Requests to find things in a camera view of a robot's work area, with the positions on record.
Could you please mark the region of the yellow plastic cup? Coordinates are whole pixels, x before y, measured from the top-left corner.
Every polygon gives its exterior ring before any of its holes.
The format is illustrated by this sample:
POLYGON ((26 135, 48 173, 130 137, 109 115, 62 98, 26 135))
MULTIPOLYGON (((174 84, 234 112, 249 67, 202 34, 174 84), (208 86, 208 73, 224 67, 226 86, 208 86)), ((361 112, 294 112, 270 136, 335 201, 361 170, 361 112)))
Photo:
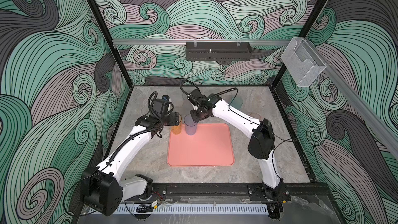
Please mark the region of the yellow plastic cup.
POLYGON ((181 121, 182 121, 182 116, 179 115, 178 116, 178 125, 174 125, 171 127, 171 132, 174 135, 179 135, 181 133, 181 129, 182 129, 181 121))

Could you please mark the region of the blue plastic cup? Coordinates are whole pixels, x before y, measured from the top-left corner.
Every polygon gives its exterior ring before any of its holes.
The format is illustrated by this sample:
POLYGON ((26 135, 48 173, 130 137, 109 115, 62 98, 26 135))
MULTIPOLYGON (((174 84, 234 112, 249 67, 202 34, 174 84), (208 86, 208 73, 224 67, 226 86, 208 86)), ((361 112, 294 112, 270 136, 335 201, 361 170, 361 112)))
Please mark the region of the blue plastic cup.
POLYGON ((194 122, 191 115, 184 117, 184 128, 188 135, 194 135, 197 131, 198 123, 194 122))

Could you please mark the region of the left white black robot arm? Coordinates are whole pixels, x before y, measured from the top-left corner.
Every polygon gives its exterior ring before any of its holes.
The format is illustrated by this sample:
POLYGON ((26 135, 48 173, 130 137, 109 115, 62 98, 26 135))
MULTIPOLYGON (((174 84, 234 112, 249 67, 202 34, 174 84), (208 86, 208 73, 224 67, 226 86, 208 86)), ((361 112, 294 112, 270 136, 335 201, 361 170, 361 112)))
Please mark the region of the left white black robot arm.
POLYGON ((117 149, 95 167, 87 167, 80 183, 80 199, 83 204, 105 216, 113 214, 119 204, 132 197, 150 195, 151 178, 136 175, 122 180, 122 175, 138 152, 167 126, 180 124, 179 113, 169 113, 157 119, 141 116, 132 127, 129 136, 117 149))

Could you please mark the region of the pink short cup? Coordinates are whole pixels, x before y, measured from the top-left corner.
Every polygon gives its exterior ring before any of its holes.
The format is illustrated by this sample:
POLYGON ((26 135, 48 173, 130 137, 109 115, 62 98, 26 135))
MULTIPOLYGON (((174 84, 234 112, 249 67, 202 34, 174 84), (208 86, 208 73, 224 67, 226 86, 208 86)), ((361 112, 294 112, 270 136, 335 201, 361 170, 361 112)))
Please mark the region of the pink short cup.
POLYGON ((249 116, 252 117, 252 118, 256 118, 256 119, 262 120, 262 117, 259 114, 257 114, 257 113, 250 113, 249 116))

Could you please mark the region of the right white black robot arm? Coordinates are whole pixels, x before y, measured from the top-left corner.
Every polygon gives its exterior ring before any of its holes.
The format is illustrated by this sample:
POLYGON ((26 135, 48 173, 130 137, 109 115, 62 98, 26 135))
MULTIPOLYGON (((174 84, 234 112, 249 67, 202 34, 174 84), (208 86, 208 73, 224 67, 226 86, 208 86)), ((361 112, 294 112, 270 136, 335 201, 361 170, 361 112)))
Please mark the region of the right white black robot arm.
POLYGON ((267 191, 279 191, 283 184, 278 175, 274 160, 275 136, 272 124, 267 119, 257 119, 233 108, 220 97, 213 99, 188 100, 193 106, 190 115, 194 122, 200 122, 209 117, 220 118, 240 130, 249 140, 248 152, 257 159, 264 189, 267 191))

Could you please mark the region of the green plastic cup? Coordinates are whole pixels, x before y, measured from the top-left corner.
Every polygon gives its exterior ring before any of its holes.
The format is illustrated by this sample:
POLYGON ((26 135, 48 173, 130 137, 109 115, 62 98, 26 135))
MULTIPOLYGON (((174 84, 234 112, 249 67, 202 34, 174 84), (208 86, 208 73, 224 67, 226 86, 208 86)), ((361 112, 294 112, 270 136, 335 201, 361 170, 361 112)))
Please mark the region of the green plastic cup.
POLYGON ((243 106, 243 102, 244 101, 241 97, 235 96, 231 99, 230 106, 237 110, 240 110, 243 106))

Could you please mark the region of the pink tray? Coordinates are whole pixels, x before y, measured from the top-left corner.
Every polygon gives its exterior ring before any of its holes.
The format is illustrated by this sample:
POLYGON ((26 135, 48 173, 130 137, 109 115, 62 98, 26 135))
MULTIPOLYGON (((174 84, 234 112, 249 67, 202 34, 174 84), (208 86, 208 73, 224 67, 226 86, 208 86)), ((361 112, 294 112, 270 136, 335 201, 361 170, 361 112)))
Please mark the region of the pink tray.
POLYGON ((225 123, 200 123, 194 135, 170 133, 167 163, 171 167, 232 166, 235 162, 230 128, 225 123))

